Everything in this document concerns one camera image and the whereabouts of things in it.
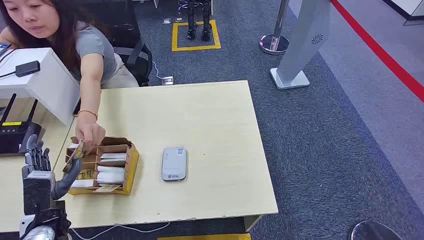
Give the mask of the person's left hand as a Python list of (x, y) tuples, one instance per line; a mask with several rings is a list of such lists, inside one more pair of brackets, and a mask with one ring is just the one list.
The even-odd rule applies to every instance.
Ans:
[(88, 155), (94, 147), (100, 146), (106, 130), (95, 122), (77, 122), (75, 134), (78, 141), (83, 141), (83, 153)]

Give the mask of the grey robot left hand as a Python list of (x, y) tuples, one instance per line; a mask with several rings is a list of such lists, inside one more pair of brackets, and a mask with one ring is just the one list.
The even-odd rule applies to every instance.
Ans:
[(42, 149), (43, 142), (38, 141), (38, 136), (32, 134), (25, 144), (25, 165), (21, 169), (24, 201), (34, 200), (42, 195), (56, 201), (62, 198), (71, 188), (82, 169), (84, 157), (84, 142), (81, 140), (76, 145), (69, 160), (63, 169), (63, 177), (56, 180), (52, 171), (49, 148)]

